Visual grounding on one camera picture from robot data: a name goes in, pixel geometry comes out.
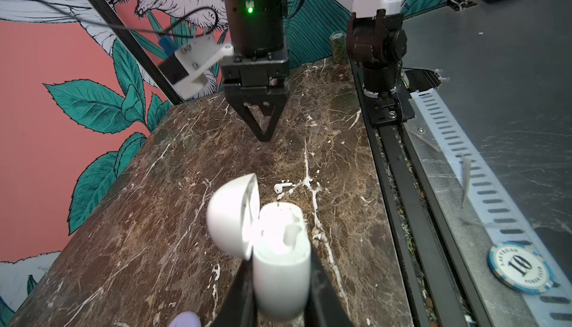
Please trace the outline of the purple earbud charging case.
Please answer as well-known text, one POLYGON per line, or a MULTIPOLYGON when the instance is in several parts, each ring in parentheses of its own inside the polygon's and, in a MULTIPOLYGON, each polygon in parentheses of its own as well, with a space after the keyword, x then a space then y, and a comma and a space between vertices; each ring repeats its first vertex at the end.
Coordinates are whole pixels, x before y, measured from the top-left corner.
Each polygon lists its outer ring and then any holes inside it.
POLYGON ((178 314, 168 325, 168 327, 201 327, 200 318, 190 311, 178 314))

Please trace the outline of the white earbud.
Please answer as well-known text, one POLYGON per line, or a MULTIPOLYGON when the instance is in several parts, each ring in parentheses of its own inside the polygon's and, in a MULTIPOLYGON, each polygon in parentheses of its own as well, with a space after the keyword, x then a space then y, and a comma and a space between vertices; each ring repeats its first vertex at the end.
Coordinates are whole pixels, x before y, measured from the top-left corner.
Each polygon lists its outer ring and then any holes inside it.
POLYGON ((281 194, 286 188, 293 187, 294 184, 292 182, 281 182, 274 185, 273 189, 276 194, 281 194))

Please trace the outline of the white round puck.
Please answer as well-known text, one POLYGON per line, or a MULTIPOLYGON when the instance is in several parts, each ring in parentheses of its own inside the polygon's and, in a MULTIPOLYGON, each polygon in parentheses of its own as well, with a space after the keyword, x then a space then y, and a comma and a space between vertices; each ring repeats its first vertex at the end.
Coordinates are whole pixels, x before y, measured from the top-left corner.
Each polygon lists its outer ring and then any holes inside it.
POLYGON ((311 243, 302 209, 293 203, 260 203, 257 176, 233 179, 212 196, 206 222, 214 244, 253 263, 256 305, 277 322, 300 315, 308 301, 311 243))

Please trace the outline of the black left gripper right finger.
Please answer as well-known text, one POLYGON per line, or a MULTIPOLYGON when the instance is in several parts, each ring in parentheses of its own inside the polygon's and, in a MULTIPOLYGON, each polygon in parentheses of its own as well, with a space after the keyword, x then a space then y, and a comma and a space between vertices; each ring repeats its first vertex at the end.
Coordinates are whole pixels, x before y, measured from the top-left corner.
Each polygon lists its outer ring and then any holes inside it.
POLYGON ((311 248, 310 292, 305 306, 305 325, 353 327, 313 247, 311 248))

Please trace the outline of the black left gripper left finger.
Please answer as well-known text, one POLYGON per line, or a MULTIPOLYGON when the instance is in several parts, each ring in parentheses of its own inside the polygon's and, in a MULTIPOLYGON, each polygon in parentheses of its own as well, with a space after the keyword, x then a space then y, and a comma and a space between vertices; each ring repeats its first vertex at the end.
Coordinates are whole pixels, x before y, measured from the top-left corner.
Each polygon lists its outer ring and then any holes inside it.
POLYGON ((226 299, 212 326, 250 327, 255 325, 253 261, 242 261, 226 299))

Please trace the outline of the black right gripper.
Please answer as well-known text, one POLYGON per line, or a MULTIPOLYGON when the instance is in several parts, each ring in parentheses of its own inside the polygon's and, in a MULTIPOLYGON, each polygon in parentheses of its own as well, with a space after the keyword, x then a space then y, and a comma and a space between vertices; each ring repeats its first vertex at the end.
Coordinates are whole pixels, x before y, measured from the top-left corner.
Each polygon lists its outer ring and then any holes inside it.
POLYGON ((285 82, 290 74, 287 49, 263 57, 224 57, 220 68, 227 102, 260 142, 269 142, 290 97, 285 82), (259 106, 263 116, 270 118, 265 129, 256 121, 251 105, 259 106))

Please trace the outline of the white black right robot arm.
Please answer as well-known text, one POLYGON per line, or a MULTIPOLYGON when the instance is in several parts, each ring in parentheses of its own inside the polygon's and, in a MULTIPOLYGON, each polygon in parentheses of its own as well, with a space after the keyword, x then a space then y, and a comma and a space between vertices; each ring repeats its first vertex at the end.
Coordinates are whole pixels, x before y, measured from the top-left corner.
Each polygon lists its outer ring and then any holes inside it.
MULTIPOLYGON (((414 116, 402 78, 407 51, 402 0, 353 0, 346 49, 363 73, 366 113, 376 126, 414 116)), ((283 22, 293 18, 287 0, 225 0, 232 42, 216 45, 206 31, 174 51, 160 68, 168 81, 191 97, 203 73, 219 64, 227 102, 261 142, 272 139, 290 96, 283 22)))

